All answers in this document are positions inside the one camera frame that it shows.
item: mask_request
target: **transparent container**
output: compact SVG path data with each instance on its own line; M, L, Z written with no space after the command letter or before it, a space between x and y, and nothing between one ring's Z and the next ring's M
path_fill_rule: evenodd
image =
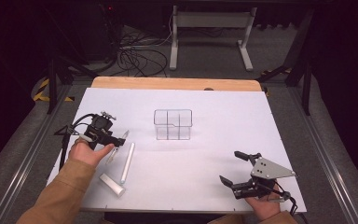
M157 140L189 140L193 112L189 109L155 110L154 124Z

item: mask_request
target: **metal stand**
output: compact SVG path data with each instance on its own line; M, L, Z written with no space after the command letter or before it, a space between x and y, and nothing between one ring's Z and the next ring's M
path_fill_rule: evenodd
M251 12L239 13L218 13L218 12L183 12L178 11L177 6L173 6L172 12L172 46L170 69L175 70L178 55L178 27L237 27L246 28L245 36L238 40L243 63L246 71L253 71L253 66L246 50L246 44L255 20L256 7Z
M287 53L286 59L283 62L283 65L272 70L271 72L265 72L266 74L262 77L257 78L258 82L265 82L272 77L279 75L281 72L285 71L288 68L293 68L290 72L288 78L285 80L285 83L288 87L294 87L298 84L298 81L304 76L304 86L302 94L302 105L304 112L309 115L309 102L310 102L310 56L306 50L304 50L303 45L307 37L307 33L310 27L310 22L312 20L314 9L311 8L308 10L306 16L298 28L298 31L295 36L295 40L292 43L292 46Z
M48 63L48 89L50 98L48 114L51 113L57 104L57 77L60 79L63 85L71 85L74 80L68 68L70 66L74 67L89 77L96 78L98 76L96 73L90 71L86 67L59 55L57 52L53 53L51 60Z

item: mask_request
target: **white metal frame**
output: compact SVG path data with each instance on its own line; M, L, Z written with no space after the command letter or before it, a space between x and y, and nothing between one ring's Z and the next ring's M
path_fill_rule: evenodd
M242 40L238 40L238 46L241 51L243 63L246 71L253 71L251 59L249 58L246 44L252 30L255 20L256 7L250 12L184 12L178 11L177 6L173 6L172 12L172 47L170 69L175 70L178 56L178 27L237 27L246 28L245 36Z

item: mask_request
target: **tan sleeve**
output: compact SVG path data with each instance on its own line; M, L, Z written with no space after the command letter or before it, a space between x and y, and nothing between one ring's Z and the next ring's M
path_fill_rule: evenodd
M85 162L69 159L17 223L72 223L94 173Z
M208 222L208 224L242 224L242 215L226 215Z
M277 215L270 217L259 224L297 224L297 222L290 216L289 212L284 211Z

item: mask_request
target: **white tabletop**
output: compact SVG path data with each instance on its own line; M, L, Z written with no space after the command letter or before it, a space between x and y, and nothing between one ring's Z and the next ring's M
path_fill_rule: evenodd
M153 122L156 109L191 109L193 127L190 140L157 140ZM74 120L106 111L117 117L113 136L130 130L124 146L113 162L97 167L82 203L86 210L236 213L252 211L244 200L236 200L232 190L219 179L234 182L250 179L253 168L234 151L261 155L292 169L262 91L171 91L171 90L86 90ZM83 133L86 125L76 129ZM71 146L76 137L71 138ZM125 193L118 197L99 176L103 173L117 183L131 143L135 150ZM58 173L57 159L49 181ZM297 212L306 212L294 177L278 180L296 199ZM282 203L290 210L290 201Z

